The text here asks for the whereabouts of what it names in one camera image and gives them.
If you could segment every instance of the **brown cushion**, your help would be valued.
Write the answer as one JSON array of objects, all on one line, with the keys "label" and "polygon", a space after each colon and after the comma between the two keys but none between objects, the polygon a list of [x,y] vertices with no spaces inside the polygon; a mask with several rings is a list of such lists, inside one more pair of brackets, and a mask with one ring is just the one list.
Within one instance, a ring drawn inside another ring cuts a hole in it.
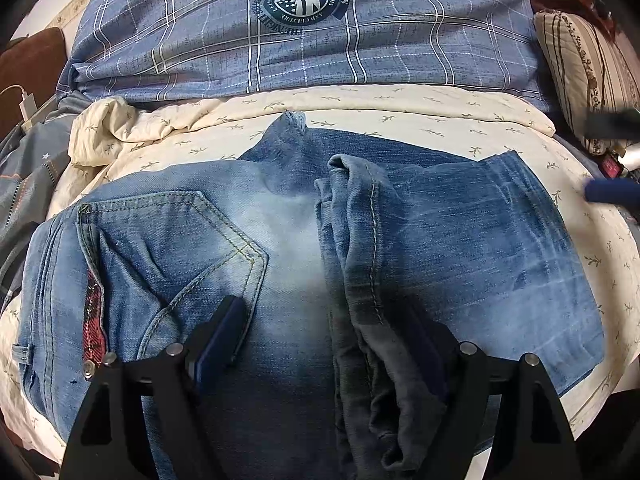
[{"label": "brown cushion", "polygon": [[617,43],[627,45],[625,36],[609,43],[591,23],[558,10],[534,16],[538,41],[551,67],[564,118],[574,134],[593,155],[626,140],[587,140],[584,127],[588,112],[614,112],[640,105],[640,64],[633,53],[623,53]]},{"label": "brown cushion", "polygon": [[[46,28],[14,44],[0,56],[0,90],[22,85],[43,105],[56,92],[58,77],[66,63],[65,37],[59,28]],[[0,139],[22,120],[19,88],[0,96]]]}]

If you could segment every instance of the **white cable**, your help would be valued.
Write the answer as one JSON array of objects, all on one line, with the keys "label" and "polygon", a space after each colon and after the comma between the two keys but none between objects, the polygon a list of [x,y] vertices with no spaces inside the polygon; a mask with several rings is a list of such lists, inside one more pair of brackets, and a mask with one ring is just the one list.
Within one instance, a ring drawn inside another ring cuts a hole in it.
[{"label": "white cable", "polygon": [[11,88],[19,88],[20,90],[22,90],[22,100],[24,101],[28,96],[27,96],[27,92],[25,91],[25,89],[22,87],[22,85],[11,85],[8,86],[7,88],[5,88],[4,90],[2,90],[0,92],[0,95],[4,94],[7,90],[10,90]]}]

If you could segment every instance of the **logo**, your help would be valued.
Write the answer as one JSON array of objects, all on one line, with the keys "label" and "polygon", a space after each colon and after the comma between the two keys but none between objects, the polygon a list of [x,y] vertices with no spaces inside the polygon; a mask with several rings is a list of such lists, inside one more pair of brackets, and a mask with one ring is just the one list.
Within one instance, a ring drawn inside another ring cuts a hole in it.
[{"label": "logo", "polygon": [[304,27],[347,12],[350,0],[256,0],[254,12],[275,32],[301,34]]}]

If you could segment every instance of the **blue denim jeans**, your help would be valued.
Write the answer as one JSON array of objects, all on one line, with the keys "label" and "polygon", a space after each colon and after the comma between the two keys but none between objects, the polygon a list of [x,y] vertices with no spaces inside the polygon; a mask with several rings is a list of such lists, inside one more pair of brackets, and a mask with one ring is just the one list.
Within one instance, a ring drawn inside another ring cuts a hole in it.
[{"label": "blue denim jeans", "polygon": [[127,176],[36,230],[14,347],[24,391],[66,438],[83,361],[153,356],[227,294],[252,315],[200,414],[230,478],[420,464],[444,407],[385,321],[399,298],[493,355],[537,352],[559,391],[602,358],[580,262],[515,153],[473,162],[285,113],[242,160]]}]

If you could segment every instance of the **blue plaid blanket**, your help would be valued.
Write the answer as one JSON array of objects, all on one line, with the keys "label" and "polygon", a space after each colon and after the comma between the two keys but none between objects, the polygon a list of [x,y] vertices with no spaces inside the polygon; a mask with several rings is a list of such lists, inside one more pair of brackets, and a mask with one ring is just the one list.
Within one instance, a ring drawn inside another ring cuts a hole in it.
[{"label": "blue plaid blanket", "polygon": [[91,0],[58,93],[154,102],[404,82],[557,110],[529,0]]}]

